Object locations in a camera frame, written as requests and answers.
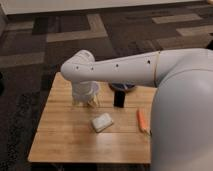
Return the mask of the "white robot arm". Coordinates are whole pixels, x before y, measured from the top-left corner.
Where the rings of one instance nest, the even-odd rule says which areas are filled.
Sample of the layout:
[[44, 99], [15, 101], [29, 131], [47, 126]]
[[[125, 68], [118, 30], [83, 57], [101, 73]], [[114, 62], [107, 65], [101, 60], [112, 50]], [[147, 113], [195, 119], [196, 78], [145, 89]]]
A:
[[154, 87], [150, 171], [213, 171], [213, 50], [162, 50], [103, 61], [80, 50], [60, 72], [76, 88], [93, 81]]

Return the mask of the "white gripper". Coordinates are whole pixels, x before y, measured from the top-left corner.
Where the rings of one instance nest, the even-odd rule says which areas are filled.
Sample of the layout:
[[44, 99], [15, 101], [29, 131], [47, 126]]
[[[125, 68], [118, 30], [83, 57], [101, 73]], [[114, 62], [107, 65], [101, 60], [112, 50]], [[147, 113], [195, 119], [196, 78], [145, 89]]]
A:
[[73, 83], [72, 96], [79, 96], [87, 101], [89, 107], [100, 107], [100, 101], [97, 95], [99, 85], [95, 81]]

